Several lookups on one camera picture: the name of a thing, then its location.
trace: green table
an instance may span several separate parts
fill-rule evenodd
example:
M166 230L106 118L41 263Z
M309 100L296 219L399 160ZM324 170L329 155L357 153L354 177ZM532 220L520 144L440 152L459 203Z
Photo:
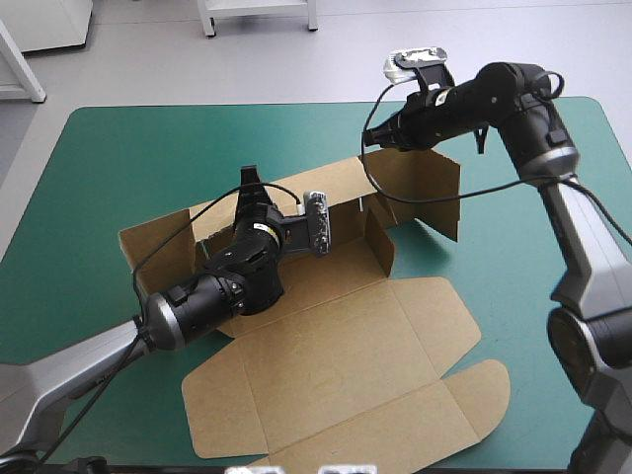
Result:
M632 228L630 169L599 104L577 98L558 106L583 153L584 183ZM237 183L241 165L257 163L274 180L353 156L369 107L75 112L0 264L0 359L44 356L136 311L120 229L217 196ZM384 104L379 115L398 107ZM515 178L494 132L484 156L476 155L471 136L439 150L462 163L464 192ZM546 340L548 294L564 265L537 192L521 187L465 201L458 244L416 223L391 235L399 249L394 277L448 277L481 327L482 342L456 369L495 357L512 377L511 407L500 427L442 465L565 466L590 412ZM54 459L99 454L113 463L217 463L192 450L180 383L226 343L215 334L122 372Z

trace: black robot arm segment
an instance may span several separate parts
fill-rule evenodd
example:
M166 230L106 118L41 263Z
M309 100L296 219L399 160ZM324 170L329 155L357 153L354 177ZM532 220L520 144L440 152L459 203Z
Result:
M563 84L552 91L551 75L556 74L534 64L488 64L474 79L456 87L439 83L433 90L411 94L401 111L367 131L364 143L429 149L448 138L493 126L518 174L526 176L529 170L523 165L534 157L575 146L549 102Z
M556 90L551 76L558 77ZM563 86L558 74L495 62L471 81L438 86L411 94L401 111L364 134L365 144L428 149L492 126L522 179L542 177L536 186L551 177L575 180L579 153L550 100ZM632 306L630 264L590 200L562 184L539 190L568 268L553 298L585 319Z
M418 75L436 65L419 67ZM581 400L595 408L569 473L630 474L632 265L577 182L579 153L551 102L563 84L539 66L503 62L456 87L420 82L422 90L362 140L423 150L488 126L499 131L520 178L538 188L567 266L551 296L562 306L549 316L549 340ZM484 136L477 133L479 151Z
M283 295L277 266L290 253L330 250L329 213L323 193L304 195L304 212L283 216L254 166L241 170L233 239L190 280L149 296L147 327L157 349L172 350L207 334L237 314L264 311Z
M37 463L36 451L50 454L63 440L68 405L99 387L96 400L123 366L155 349L181 348L236 314L272 306L283 294L277 264L284 255L321 256L330 249L325 195L305 193L303 206L298 215L283 216L255 167L243 168L231 243L197 275L149 295L144 321L128 321L30 364L0 364L0 472Z

